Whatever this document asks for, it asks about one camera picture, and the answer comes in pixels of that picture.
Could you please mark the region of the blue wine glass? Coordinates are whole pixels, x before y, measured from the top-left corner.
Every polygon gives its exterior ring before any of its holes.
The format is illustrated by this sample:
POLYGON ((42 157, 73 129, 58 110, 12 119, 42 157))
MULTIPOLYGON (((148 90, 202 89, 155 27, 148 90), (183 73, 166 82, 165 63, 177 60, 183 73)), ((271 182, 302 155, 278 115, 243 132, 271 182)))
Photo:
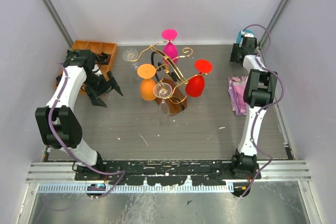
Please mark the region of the blue wine glass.
POLYGON ((240 44, 245 35, 252 35, 253 37, 255 36, 254 32, 250 29, 240 30, 236 37, 236 43, 240 44))

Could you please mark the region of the red wine glass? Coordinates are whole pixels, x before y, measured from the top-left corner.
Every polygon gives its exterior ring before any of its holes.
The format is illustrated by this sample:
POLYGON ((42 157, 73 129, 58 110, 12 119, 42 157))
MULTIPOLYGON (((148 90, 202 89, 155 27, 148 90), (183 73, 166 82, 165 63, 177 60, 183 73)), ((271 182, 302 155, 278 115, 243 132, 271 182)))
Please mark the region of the red wine glass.
POLYGON ((195 98, 202 95, 205 88, 204 75, 211 73, 213 66, 209 61, 199 59, 195 61, 194 67, 199 73, 189 78, 185 91, 187 95, 195 98))

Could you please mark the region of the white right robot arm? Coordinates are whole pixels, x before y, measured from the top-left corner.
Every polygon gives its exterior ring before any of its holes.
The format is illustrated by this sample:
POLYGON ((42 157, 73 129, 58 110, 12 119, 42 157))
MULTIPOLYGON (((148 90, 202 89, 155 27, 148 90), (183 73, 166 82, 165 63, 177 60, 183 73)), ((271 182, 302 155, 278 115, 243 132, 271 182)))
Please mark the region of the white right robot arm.
MULTIPOLYGON (((230 172, 233 177, 241 179, 247 174, 258 176, 262 171, 262 168, 257 167, 257 153, 260 150, 257 141, 267 109, 277 104, 274 100, 275 89, 281 80, 276 72, 267 69, 260 61, 261 50, 255 35, 246 29, 241 30, 238 35, 230 61, 241 64, 249 72, 249 76, 243 94, 246 105, 245 125, 239 146, 232 156, 230 172)), ((179 55, 173 44, 177 37, 177 32, 173 29, 163 31, 162 37, 166 44, 163 50, 158 50, 155 45, 148 46, 148 49, 153 54, 160 55, 163 63, 142 64, 136 69, 143 83, 151 83, 140 90, 141 97, 146 101, 160 99, 163 104, 169 100, 173 104, 182 105, 186 97, 177 99, 174 96, 178 87, 184 85, 188 96, 199 97, 205 88, 204 76, 211 73, 213 66, 207 60, 198 60, 195 62, 198 74, 185 78, 176 63, 180 58, 189 57, 193 53, 192 49, 186 47, 183 54, 179 55)))

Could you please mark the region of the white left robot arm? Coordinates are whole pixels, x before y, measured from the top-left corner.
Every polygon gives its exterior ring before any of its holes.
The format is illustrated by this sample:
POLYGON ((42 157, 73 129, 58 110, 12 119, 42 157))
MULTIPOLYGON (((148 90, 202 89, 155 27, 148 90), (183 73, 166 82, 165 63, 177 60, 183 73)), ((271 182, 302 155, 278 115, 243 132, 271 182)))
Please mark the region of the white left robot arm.
POLYGON ((83 139, 83 130, 74 114, 81 88, 92 105, 106 107, 101 96, 113 90, 109 80, 96 66, 96 54, 89 49, 69 50, 62 63, 62 76, 49 102, 35 111, 38 129, 45 145, 59 149, 84 167, 93 180, 106 175, 101 155, 83 139))

